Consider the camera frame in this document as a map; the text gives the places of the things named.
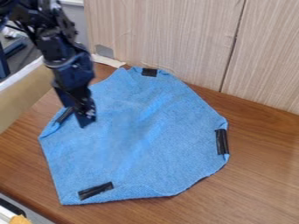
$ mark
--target wooden table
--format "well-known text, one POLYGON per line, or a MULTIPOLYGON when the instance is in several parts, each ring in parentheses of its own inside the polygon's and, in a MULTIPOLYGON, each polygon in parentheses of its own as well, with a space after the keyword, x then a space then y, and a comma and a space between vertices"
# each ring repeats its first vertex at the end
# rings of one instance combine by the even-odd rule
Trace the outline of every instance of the wooden table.
MULTIPOLYGON (((97 65, 98 79, 114 71, 97 65)), ((191 86, 229 123, 227 166, 176 197, 61 206, 38 135, 46 94, 0 136, 0 191, 57 223, 299 223, 299 116, 191 86)))

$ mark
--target cabinet door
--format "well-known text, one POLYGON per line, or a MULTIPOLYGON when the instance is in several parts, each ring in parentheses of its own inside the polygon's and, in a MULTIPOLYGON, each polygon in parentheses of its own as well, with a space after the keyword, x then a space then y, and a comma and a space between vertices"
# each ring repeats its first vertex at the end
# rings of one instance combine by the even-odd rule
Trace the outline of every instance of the cabinet door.
POLYGON ((219 90, 243 0, 87 0, 90 49, 219 90))
POLYGON ((299 114, 299 1, 247 1, 222 92, 299 114))

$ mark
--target blue towel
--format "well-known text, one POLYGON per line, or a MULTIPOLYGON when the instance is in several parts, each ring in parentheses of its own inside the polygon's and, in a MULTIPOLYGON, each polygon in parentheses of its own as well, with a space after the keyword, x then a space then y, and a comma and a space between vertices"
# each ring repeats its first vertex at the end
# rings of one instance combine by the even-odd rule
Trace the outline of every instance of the blue towel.
POLYGON ((63 205, 179 194, 224 166, 215 130, 227 121, 187 85, 157 70, 120 68, 91 86, 97 122, 81 129, 71 115, 48 123, 39 142, 63 205), (112 182, 81 200, 79 192, 112 182))

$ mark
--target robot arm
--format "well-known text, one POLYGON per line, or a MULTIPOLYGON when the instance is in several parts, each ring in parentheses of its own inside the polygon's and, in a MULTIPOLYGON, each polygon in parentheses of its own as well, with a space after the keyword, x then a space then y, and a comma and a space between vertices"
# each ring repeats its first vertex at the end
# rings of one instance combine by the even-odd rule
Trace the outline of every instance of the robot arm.
POLYGON ((52 69, 52 86, 81 128, 95 121, 95 105, 88 84, 93 63, 85 46, 75 42, 78 32, 57 0, 0 0, 0 30, 7 20, 23 29, 52 69))

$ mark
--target metal frame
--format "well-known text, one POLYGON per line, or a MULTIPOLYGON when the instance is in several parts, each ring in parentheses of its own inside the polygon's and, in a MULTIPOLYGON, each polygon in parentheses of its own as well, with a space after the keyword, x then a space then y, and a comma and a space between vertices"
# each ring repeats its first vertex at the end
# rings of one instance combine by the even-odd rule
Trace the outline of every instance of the metal frame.
POLYGON ((10 68, 7 64, 4 49, 0 42, 0 80, 10 75, 10 68))

